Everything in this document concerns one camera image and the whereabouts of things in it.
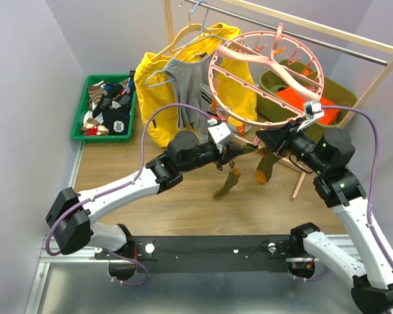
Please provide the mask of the olive striped sock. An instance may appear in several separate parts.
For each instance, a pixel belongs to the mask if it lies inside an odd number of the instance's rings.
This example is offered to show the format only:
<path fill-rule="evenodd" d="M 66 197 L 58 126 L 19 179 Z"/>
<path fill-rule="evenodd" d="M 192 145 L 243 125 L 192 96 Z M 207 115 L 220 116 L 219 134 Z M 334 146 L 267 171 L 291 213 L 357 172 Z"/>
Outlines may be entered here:
<path fill-rule="evenodd" d="M 251 143 L 236 144 L 236 145 L 243 146 L 243 149 L 244 149 L 243 155 L 255 152 L 258 149 L 257 146 L 253 146 Z M 214 192 L 213 198 L 220 198 L 222 196 L 225 196 L 226 194 L 229 193 L 231 188 L 234 187 L 238 183 L 239 178 L 241 176 L 241 172 L 235 166 L 236 158 L 234 158 L 232 161 L 230 161 L 228 163 L 228 165 L 229 165 L 229 173 L 227 175 L 227 178 L 226 178 L 223 186 L 219 190 L 216 190 Z"/>
<path fill-rule="evenodd" d="M 262 155 L 262 159 L 255 170 L 255 180 L 260 184 L 266 184 L 272 177 L 274 164 L 281 157 L 276 156 L 268 147 L 259 148 L 257 151 Z"/>

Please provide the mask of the pink round clip hanger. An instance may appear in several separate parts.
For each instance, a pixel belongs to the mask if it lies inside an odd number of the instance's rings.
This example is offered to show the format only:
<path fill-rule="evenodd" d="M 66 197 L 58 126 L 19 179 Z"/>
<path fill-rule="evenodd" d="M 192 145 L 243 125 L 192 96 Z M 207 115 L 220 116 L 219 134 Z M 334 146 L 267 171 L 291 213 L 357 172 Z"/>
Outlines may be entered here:
<path fill-rule="evenodd" d="M 283 51 L 283 47 L 280 46 L 281 43 L 292 44 L 295 47 L 295 53 L 302 52 L 309 59 L 307 65 L 309 67 L 313 66 L 313 72 L 316 73 L 315 79 L 308 78 L 306 73 L 298 73 L 291 70 L 287 65 L 282 65 L 275 60 L 275 57 Z M 220 94 L 217 91 L 218 83 L 216 75 L 218 74 L 231 79 L 240 86 L 249 89 L 257 95 L 264 97 L 265 99 L 269 99 L 277 103 L 282 108 L 293 112 L 295 115 L 293 117 L 294 120 L 300 118 L 303 122 L 305 114 L 304 110 L 300 111 L 299 109 L 292 107 L 284 100 L 269 94 L 268 92 L 258 88 L 256 85 L 250 84 L 244 79 L 224 69 L 220 66 L 221 62 L 218 59 L 243 61 L 246 63 L 261 65 L 275 73 L 306 101 L 317 99 L 320 102 L 322 97 L 325 76 L 320 62 L 311 49 L 309 49 L 305 44 L 285 35 L 283 33 L 283 25 L 280 24 L 276 31 L 253 31 L 243 33 L 233 39 L 225 41 L 223 44 L 219 45 L 214 52 L 208 68 L 209 87 L 214 97 L 215 104 L 223 111 L 222 114 L 219 114 L 220 119 L 223 121 L 233 118 L 234 120 L 241 122 L 244 127 L 253 126 L 268 129 L 283 126 L 289 121 L 289 119 L 287 118 L 279 122 L 258 122 L 240 116 L 221 100 Z"/>

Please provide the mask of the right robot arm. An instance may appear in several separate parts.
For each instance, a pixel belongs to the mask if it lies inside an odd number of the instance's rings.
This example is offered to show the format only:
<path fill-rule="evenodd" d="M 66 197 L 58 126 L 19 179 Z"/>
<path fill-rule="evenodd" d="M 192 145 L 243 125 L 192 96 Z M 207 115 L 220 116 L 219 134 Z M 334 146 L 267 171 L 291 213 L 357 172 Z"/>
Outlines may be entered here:
<path fill-rule="evenodd" d="M 288 248 L 295 256 L 310 254 L 342 279 L 362 313 L 393 309 L 393 250 L 377 221 L 367 213 L 368 193 L 347 164 L 355 148 L 349 134 L 339 128 L 324 132 L 319 142 L 299 131 L 301 121 L 289 121 L 256 136 L 276 156 L 294 155 L 316 174 L 314 187 L 347 230 L 360 259 L 334 245 L 313 223 L 293 228 Z"/>

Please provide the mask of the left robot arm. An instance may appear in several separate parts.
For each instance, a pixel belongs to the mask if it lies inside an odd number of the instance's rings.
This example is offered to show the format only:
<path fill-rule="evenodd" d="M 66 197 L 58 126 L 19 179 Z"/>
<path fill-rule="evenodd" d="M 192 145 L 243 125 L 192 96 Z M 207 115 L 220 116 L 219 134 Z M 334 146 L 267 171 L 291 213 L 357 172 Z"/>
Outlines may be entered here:
<path fill-rule="evenodd" d="M 243 148 L 232 142 L 200 144 L 194 133 L 180 131 L 161 155 L 127 177 L 79 193 L 71 187 L 61 190 L 45 218 L 50 228 L 47 238 L 55 239 L 59 249 L 55 252 L 47 247 L 47 253 L 69 255 L 92 246 L 126 258 L 132 250 L 127 229 L 101 224 L 99 219 L 123 205 L 175 187 L 185 172 L 207 164 L 221 169 L 243 153 Z"/>

